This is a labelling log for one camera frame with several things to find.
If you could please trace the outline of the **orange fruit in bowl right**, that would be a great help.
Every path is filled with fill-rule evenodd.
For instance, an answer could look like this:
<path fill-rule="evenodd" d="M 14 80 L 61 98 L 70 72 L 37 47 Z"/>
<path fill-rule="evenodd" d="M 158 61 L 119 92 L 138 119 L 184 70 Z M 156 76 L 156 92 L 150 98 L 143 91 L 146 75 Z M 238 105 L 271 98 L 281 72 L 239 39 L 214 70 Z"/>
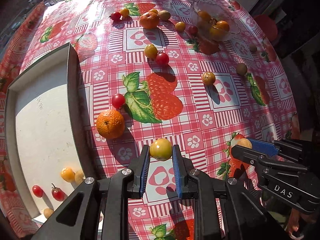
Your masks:
<path fill-rule="evenodd" d="M 226 21 L 218 21 L 216 23 L 216 26 L 217 26 L 217 28 L 222 29 L 226 32 L 229 32 L 229 30 L 230 30 L 229 24 Z"/>

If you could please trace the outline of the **red stool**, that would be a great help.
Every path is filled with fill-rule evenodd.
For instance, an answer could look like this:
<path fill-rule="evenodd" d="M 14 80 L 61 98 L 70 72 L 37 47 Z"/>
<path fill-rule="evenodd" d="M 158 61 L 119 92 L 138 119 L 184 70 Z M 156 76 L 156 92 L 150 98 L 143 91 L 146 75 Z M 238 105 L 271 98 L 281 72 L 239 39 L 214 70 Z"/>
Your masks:
<path fill-rule="evenodd" d="M 270 42 L 274 41 L 278 36 L 278 28 L 276 23 L 267 15 L 257 15 L 254 17 L 259 27 L 262 29 Z"/>

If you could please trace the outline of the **red tomato with stem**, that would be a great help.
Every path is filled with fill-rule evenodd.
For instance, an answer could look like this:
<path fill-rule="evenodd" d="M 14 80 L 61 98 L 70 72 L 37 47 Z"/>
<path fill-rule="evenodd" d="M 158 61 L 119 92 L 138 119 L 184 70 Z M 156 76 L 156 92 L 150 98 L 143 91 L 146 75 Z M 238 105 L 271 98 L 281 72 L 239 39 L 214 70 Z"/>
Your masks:
<path fill-rule="evenodd" d="M 52 184 L 52 197 L 58 201 L 63 202 L 65 200 L 65 193 L 59 188 Z"/>

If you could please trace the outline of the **brown longan fruit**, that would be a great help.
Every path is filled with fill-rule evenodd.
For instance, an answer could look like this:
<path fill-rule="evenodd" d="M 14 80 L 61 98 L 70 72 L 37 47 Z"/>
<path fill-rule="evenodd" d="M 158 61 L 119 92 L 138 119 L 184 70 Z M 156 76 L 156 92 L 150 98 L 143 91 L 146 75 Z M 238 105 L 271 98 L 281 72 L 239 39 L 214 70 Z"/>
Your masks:
<path fill-rule="evenodd" d="M 240 75 L 240 76 L 245 76 L 247 73 L 247 66 L 244 63 L 238 63 L 236 65 L 236 72 Z"/>

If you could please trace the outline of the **yellow cherry tomato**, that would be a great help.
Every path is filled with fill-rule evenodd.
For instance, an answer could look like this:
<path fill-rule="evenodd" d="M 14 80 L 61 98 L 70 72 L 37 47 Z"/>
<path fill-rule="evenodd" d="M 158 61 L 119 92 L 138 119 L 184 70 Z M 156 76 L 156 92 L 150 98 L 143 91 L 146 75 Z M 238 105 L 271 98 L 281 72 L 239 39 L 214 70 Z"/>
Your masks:
<path fill-rule="evenodd" d="M 157 139 L 151 144 L 149 153 L 158 161 L 166 161 L 172 156 L 172 144 L 165 138 Z"/>

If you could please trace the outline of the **small brown longan far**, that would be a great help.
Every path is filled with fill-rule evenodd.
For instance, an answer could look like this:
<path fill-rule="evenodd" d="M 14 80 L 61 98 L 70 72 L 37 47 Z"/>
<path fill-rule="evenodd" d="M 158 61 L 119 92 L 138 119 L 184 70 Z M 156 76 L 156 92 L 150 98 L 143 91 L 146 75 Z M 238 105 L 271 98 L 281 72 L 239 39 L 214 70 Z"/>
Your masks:
<path fill-rule="evenodd" d="M 254 44 L 250 44 L 249 45 L 249 51 L 252 52 L 252 53 L 256 53 L 257 52 L 257 46 L 254 45 Z"/>

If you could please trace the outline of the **white cardboard tray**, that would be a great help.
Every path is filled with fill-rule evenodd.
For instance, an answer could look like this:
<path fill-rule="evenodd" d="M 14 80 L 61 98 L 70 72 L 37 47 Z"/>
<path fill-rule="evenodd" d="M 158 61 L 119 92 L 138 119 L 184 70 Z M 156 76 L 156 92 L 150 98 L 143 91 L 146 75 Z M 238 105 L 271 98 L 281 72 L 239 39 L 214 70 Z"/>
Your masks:
<path fill-rule="evenodd" d="M 5 100 L 5 145 L 18 194 L 32 219 L 45 208 L 57 209 L 52 184 L 70 195 L 75 183 L 60 176 L 64 167 L 97 175 L 85 138 L 88 104 L 81 100 L 78 54 L 69 43 L 47 53 L 8 87 Z M 32 187 L 39 185 L 43 197 Z"/>

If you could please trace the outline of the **near mandarin orange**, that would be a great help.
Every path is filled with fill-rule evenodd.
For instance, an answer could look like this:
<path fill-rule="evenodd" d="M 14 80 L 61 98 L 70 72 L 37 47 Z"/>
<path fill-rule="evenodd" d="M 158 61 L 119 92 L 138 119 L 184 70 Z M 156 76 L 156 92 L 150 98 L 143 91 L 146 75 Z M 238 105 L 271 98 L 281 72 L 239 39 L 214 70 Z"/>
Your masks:
<path fill-rule="evenodd" d="M 116 139 L 123 135 L 125 120 L 122 114 L 114 109 L 102 111 L 96 120 L 98 133 L 106 139 Z"/>

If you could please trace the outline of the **orange fruit in bowl left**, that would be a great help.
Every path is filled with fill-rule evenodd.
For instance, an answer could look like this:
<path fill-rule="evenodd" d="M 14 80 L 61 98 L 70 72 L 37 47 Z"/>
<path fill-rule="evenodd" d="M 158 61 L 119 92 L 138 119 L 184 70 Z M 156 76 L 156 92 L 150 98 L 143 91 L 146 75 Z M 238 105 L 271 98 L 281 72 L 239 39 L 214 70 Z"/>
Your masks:
<path fill-rule="evenodd" d="M 210 14 L 203 10 L 198 11 L 197 14 L 204 22 L 210 22 L 212 19 Z"/>

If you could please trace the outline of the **mandarin orange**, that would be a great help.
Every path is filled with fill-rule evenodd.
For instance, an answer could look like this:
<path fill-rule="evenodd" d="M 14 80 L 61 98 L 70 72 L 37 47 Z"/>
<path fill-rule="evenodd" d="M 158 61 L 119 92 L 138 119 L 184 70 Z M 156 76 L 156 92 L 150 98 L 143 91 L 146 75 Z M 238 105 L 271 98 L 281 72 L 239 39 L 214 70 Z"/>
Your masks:
<path fill-rule="evenodd" d="M 125 120 L 122 114 L 114 109 L 102 111 L 96 120 L 98 133 L 106 139 L 116 139 L 123 135 Z"/>
<path fill-rule="evenodd" d="M 155 29 L 159 22 L 159 16 L 153 12 L 146 12 L 139 18 L 140 26 L 144 29 Z"/>

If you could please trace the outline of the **yellow tomato in tray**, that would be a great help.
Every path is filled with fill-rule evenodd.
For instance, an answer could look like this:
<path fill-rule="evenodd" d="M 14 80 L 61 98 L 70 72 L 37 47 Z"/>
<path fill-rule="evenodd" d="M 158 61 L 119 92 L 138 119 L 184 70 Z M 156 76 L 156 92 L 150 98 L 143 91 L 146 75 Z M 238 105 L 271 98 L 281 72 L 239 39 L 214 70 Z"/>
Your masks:
<path fill-rule="evenodd" d="M 73 181 L 75 181 L 75 173 L 69 167 L 64 167 L 60 172 L 60 176 L 63 180 L 65 180 L 68 183 L 72 183 Z"/>

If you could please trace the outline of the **orange fruit in bowl front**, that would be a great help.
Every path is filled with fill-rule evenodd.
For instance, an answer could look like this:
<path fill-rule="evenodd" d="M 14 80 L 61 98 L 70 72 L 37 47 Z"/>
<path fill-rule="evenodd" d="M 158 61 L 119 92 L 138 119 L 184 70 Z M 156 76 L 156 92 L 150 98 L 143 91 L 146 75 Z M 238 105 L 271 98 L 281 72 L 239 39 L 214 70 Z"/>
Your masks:
<path fill-rule="evenodd" d="M 209 30 L 209 36 L 212 40 L 222 41 L 225 37 L 225 31 L 212 26 Z"/>

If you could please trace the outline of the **red tomato in tray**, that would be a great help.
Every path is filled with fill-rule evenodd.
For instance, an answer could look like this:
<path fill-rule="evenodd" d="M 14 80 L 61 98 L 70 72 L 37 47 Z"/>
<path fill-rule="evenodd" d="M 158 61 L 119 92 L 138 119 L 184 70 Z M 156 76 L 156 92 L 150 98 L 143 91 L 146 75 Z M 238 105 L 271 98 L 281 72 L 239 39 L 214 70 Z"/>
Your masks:
<path fill-rule="evenodd" d="M 34 185 L 32 187 L 32 192 L 37 198 L 42 198 L 43 197 L 43 189 L 39 185 Z"/>

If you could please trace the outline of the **pale fruit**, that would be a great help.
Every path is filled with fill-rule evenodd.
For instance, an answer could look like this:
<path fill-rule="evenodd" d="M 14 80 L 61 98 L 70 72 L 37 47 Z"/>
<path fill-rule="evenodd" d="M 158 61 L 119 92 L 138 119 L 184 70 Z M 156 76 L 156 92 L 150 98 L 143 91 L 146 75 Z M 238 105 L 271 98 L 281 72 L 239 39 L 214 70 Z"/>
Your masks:
<path fill-rule="evenodd" d="M 252 143 L 247 138 L 240 139 L 236 144 L 249 149 L 253 148 Z"/>

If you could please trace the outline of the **red cherry tomato mid table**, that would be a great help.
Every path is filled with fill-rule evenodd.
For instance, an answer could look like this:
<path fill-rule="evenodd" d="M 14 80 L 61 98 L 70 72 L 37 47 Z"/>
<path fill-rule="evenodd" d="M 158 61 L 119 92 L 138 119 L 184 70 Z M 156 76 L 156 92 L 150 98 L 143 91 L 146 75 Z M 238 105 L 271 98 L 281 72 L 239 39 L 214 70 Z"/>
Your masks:
<path fill-rule="evenodd" d="M 169 63 L 169 56 L 166 53 L 158 53 L 155 61 L 160 66 L 167 66 Z"/>

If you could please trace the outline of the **orange-yellow tomato with calyx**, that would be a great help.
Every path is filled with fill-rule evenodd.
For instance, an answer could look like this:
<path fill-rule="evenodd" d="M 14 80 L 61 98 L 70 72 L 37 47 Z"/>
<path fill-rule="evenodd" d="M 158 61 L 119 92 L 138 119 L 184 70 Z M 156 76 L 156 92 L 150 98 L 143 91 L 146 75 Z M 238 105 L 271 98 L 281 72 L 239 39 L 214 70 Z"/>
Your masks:
<path fill-rule="evenodd" d="M 211 86 L 215 83 L 216 81 L 216 77 L 215 74 L 212 72 L 205 72 L 202 74 L 201 76 L 202 82 L 206 85 L 206 86 Z"/>

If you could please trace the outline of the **red tomato far left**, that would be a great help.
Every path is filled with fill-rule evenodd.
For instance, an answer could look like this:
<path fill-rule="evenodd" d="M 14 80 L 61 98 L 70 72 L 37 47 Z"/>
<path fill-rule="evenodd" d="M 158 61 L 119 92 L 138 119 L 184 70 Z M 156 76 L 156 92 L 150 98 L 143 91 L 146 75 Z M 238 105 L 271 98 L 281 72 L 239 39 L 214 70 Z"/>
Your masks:
<path fill-rule="evenodd" d="M 110 15 L 110 19 L 114 22 L 118 22 L 121 20 L 121 13 L 116 11 Z"/>

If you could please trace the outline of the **yellow tomato mid table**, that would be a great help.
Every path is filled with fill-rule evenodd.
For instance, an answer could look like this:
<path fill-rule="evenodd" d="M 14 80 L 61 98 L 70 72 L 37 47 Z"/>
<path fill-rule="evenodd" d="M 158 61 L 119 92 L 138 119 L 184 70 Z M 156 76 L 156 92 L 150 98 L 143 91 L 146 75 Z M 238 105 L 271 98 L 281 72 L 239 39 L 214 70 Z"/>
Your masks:
<path fill-rule="evenodd" d="M 158 50 L 157 48 L 151 43 L 148 44 L 144 49 L 144 55 L 151 60 L 154 60 L 157 57 Z"/>

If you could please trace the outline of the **red tomato near bowl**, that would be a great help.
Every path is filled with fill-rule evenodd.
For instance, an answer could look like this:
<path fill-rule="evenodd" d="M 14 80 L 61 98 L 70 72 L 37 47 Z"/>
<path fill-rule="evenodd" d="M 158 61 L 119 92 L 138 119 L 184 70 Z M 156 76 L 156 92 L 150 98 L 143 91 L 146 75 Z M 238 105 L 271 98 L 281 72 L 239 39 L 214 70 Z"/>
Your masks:
<path fill-rule="evenodd" d="M 188 33 L 193 37 L 197 36 L 198 31 L 199 30 L 198 30 L 197 26 L 194 26 L 194 25 L 192 25 L 188 28 Z"/>

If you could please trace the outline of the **yellow tomato near bowl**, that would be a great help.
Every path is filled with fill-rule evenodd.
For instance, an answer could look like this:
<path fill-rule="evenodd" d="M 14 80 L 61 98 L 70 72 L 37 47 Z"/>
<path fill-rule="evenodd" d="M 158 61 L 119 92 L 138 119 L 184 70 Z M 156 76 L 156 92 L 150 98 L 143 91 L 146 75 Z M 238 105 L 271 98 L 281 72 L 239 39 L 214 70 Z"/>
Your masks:
<path fill-rule="evenodd" d="M 177 22 L 175 24 L 175 30 L 178 31 L 178 32 L 184 32 L 185 28 L 186 28 L 186 25 L 185 25 L 184 22 Z"/>

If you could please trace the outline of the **strawberry pattern tablecloth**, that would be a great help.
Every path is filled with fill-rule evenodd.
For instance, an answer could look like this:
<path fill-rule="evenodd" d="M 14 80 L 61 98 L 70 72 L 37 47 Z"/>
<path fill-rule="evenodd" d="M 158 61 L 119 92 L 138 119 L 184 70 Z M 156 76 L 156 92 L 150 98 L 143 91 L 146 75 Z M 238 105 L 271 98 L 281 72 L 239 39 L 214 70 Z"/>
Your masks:
<path fill-rule="evenodd" d="M 240 34 L 216 42 L 188 33 L 193 2 L 219 5 L 235 21 Z M 110 19 L 127 8 L 130 15 Z M 170 12 L 157 28 L 144 29 L 139 18 L 151 9 Z M 184 32 L 175 30 L 184 22 Z M 88 104 L 90 124 L 85 138 L 96 173 L 109 177 L 127 167 L 144 145 L 165 138 L 180 147 L 196 168 L 226 179 L 235 140 L 254 137 L 271 141 L 295 132 L 296 108 L 284 69 L 270 42 L 236 0 L 65 0 L 38 5 L 14 34 L 1 61 L 1 76 L 10 85 L 38 59 L 71 44 L 80 61 L 81 100 Z M 153 44 L 169 56 L 167 66 L 148 59 Z M 257 52 L 249 51 L 249 45 Z M 245 76 L 236 65 L 247 66 Z M 206 86 L 205 72 L 216 81 Z M 121 109 L 114 94 L 125 96 Z M 106 139 L 96 128 L 108 109 L 122 114 L 121 137 Z"/>

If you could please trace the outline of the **pale longan in tray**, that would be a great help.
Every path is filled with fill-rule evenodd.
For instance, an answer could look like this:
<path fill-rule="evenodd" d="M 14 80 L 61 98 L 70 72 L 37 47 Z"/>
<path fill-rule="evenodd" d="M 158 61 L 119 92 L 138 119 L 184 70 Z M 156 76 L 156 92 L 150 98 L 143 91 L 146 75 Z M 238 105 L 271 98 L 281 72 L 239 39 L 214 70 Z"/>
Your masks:
<path fill-rule="evenodd" d="M 80 185 L 85 179 L 86 179 L 86 177 L 85 177 L 82 170 L 76 171 L 75 176 L 74 176 L 74 181 L 75 181 L 76 185 Z"/>

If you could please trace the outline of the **red cherry tomato by mandarin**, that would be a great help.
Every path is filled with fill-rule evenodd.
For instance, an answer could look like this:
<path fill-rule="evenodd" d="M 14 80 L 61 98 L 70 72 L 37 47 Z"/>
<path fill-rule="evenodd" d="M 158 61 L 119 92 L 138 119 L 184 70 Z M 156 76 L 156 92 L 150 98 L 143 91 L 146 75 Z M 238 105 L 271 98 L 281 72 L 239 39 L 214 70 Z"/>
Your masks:
<path fill-rule="evenodd" d="M 111 98 L 111 103 L 114 108 L 121 109 L 126 104 L 125 96 L 119 93 L 114 94 Z"/>

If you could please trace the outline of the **orange fruit in bowl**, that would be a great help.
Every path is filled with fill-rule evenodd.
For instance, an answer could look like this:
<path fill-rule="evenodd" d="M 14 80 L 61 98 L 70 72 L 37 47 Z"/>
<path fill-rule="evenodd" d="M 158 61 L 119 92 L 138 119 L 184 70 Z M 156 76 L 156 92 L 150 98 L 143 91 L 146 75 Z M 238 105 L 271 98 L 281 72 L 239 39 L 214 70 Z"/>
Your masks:
<path fill-rule="evenodd" d="M 225 31 L 212 26 L 209 30 L 209 36 L 212 40 L 222 41 L 225 37 Z"/>
<path fill-rule="evenodd" d="M 218 21 L 216 23 L 216 26 L 217 26 L 217 28 L 222 29 L 226 32 L 229 32 L 229 30 L 230 30 L 229 24 L 226 21 Z"/>
<path fill-rule="evenodd" d="M 204 22 L 210 22 L 212 19 L 210 14 L 203 10 L 198 11 L 197 14 Z"/>

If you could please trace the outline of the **yellow tomato far left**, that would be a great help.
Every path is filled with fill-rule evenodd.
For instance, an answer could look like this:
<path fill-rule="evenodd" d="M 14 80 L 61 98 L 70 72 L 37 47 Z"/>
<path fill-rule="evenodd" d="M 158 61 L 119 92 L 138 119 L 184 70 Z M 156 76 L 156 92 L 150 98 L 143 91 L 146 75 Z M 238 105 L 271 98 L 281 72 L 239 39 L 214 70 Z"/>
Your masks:
<path fill-rule="evenodd" d="M 120 12 L 122 18 L 127 18 L 130 15 L 130 11 L 127 8 L 123 8 L 119 12 Z"/>

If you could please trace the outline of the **glass fruit bowl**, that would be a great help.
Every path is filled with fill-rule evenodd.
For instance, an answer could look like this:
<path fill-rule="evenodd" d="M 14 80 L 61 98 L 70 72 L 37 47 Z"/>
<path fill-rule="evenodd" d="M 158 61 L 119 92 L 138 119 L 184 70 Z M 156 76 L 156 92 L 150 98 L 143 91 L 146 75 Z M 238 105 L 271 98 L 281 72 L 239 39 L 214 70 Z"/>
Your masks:
<path fill-rule="evenodd" d="M 204 22 L 197 14 L 198 11 L 203 10 L 210 14 L 212 17 L 210 22 Z M 240 28 L 235 21 L 227 14 L 227 11 L 223 10 L 219 5 L 213 3 L 204 2 L 193 2 L 190 7 L 190 20 L 192 25 L 197 26 L 199 35 L 206 38 L 208 41 L 215 41 L 210 39 L 209 30 L 210 28 L 216 27 L 218 21 L 226 21 L 229 24 L 229 32 L 225 31 L 225 37 L 222 41 L 224 42 L 233 39 L 236 35 L 240 34 Z"/>

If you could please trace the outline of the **far mandarin orange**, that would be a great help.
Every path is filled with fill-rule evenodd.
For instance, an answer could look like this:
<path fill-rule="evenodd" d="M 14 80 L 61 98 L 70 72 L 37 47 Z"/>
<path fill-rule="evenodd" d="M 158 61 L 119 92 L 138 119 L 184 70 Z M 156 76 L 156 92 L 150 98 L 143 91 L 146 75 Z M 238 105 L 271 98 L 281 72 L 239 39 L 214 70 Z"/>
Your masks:
<path fill-rule="evenodd" d="M 139 18 L 140 26 L 144 29 L 155 29 L 159 22 L 159 16 L 153 12 L 146 12 Z"/>

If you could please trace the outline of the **pale longan tray corner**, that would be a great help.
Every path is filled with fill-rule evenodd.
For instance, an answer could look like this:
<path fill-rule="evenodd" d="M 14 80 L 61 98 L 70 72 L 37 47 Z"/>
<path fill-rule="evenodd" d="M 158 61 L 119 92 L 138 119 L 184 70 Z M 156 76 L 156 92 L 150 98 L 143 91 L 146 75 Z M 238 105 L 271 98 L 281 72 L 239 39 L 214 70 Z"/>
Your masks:
<path fill-rule="evenodd" d="M 54 210 L 50 208 L 45 208 L 43 210 L 43 215 L 46 219 L 48 219 L 53 213 L 54 213 Z"/>

